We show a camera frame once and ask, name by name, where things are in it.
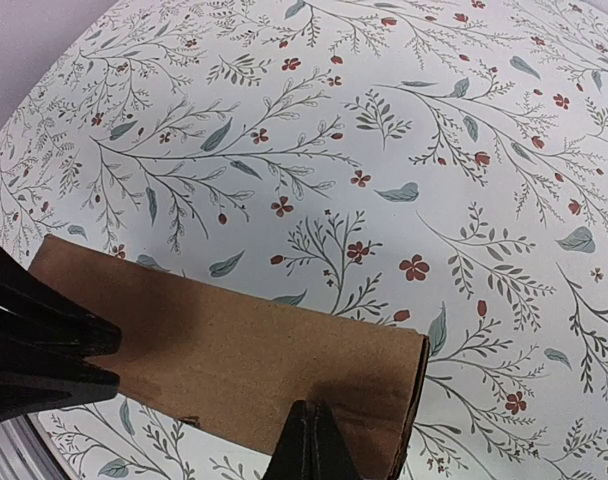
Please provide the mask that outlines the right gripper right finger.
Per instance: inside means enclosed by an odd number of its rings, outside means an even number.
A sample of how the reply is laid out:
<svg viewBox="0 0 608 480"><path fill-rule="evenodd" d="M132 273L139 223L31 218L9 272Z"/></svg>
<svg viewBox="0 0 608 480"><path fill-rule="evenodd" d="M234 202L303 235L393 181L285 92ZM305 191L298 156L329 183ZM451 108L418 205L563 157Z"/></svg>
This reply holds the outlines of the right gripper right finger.
<svg viewBox="0 0 608 480"><path fill-rule="evenodd" d="M266 469L266 480L358 478L331 409L324 402L294 402Z"/></svg>

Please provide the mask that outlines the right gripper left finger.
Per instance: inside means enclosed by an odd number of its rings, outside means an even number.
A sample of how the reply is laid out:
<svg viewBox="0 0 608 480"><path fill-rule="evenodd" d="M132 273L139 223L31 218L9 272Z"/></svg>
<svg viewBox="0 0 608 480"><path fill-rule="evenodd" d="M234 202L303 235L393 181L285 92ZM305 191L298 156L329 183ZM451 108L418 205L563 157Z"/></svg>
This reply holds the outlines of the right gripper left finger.
<svg viewBox="0 0 608 480"><path fill-rule="evenodd" d="M0 246L0 422L114 398L121 330L51 289Z"/></svg>

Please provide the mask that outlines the brown cardboard box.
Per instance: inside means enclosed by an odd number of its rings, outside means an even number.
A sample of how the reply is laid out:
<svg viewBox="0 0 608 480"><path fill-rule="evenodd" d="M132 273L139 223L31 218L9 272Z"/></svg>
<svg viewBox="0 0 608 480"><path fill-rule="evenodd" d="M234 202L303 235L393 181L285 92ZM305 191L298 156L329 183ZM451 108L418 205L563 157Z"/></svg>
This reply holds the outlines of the brown cardboard box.
<svg viewBox="0 0 608 480"><path fill-rule="evenodd" d="M293 402L332 409L359 473L395 479L406 457L429 341L192 281L47 236L30 273L118 326L93 356L123 395L270 453Z"/></svg>

